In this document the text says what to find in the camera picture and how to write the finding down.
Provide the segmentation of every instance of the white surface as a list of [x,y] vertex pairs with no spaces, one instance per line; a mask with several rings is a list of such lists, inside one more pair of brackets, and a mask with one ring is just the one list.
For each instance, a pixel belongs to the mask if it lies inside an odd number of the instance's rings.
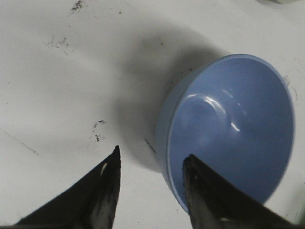
[[[289,84],[293,155],[266,205],[304,216],[305,1],[6,0],[0,5],[0,223],[52,199],[120,145],[114,229],[190,229],[153,152],[157,114],[190,68],[233,53]],[[100,120],[105,124],[94,124]],[[95,135],[100,135],[96,142]]]

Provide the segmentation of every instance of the white table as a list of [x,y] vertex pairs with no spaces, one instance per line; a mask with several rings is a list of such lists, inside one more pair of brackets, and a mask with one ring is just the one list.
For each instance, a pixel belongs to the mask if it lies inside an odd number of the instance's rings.
[[288,84],[295,143],[266,205],[291,222],[304,217],[305,1],[76,2],[1,1],[0,224],[57,196],[119,145],[113,228],[192,228],[148,143],[175,83],[233,53],[265,59]]

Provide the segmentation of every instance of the bowl rim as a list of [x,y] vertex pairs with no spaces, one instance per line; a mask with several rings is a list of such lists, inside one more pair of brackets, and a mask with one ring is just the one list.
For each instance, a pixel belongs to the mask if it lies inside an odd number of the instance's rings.
[[[274,73],[274,75],[280,80],[280,82],[282,83],[282,85],[283,85],[283,87],[284,87],[284,89],[286,91],[286,95],[288,97],[290,108],[291,108],[291,111],[292,111],[292,127],[293,127],[292,128],[292,144],[291,144],[291,151],[290,151],[290,156],[289,156],[288,161],[290,160],[291,154],[293,152],[294,143],[295,143],[295,110],[294,110],[293,100],[292,100],[291,94],[289,92],[288,86],[287,86],[284,78],[281,76],[281,74],[270,63],[268,63],[267,61],[261,59],[260,57],[257,57],[257,56],[254,56],[254,55],[250,55],[250,54],[231,54],[231,55],[224,56],[224,57],[222,57],[220,59],[217,59],[217,60],[211,62],[210,64],[207,64],[203,68],[199,68],[201,71],[199,71],[196,74],[196,76],[191,80],[191,82],[186,86],[184,92],[182,93],[182,96],[180,97],[178,103],[176,104],[176,106],[174,108],[172,119],[171,119],[170,125],[169,125],[169,134],[168,134],[167,139],[166,139],[166,151],[165,151],[165,153],[166,153],[166,157],[165,157],[166,161],[165,161],[165,164],[166,164],[167,176],[169,178],[169,185],[170,185],[170,188],[171,188],[175,198],[177,199],[178,203],[181,205],[181,207],[186,212],[188,212],[188,207],[186,206],[184,201],[181,199],[180,194],[178,193],[177,188],[174,185],[173,175],[172,175],[172,170],[171,170],[171,165],[170,165],[170,154],[169,154],[170,141],[169,141],[169,139],[171,139],[171,136],[172,136],[173,121],[175,120],[177,110],[180,107],[183,98],[185,97],[186,93],[188,92],[188,89],[195,83],[195,80],[197,79],[197,77],[199,75],[203,76],[208,69],[213,68],[216,65],[219,65],[219,64],[221,64],[221,63],[223,63],[225,61],[231,60],[231,59],[249,59],[249,60],[253,60],[253,61],[259,62],[260,64],[265,65],[266,67],[268,67]],[[289,162],[287,163],[286,168],[285,168],[285,170],[284,170],[280,180],[283,178],[283,176],[285,174],[285,171],[286,171],[286,169],[288,167],[288,164],[289,164]],[[277,189],[279,183],[280,183],[280,181],[278,182],[278,184],[275,187],[274,191]]]

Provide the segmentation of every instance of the plastic bowl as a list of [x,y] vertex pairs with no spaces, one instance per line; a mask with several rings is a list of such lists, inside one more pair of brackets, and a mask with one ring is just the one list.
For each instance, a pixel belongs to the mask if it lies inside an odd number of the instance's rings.
[[176,85],[162,107],[155,136],[163,176],[185,211],[182,167],[190,154],[264,203],[291,154],[290,94],[266,61],[226,56]]

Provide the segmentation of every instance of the bowl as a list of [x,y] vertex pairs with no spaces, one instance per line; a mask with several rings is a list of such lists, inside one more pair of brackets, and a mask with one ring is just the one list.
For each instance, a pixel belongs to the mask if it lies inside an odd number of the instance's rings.
[[293,138],[293,106],[282,77],[247,54],[225,56],[179,82],[155,133],[162,174],[185,211],[182,167],[190,154],[264,203],[285,172]]

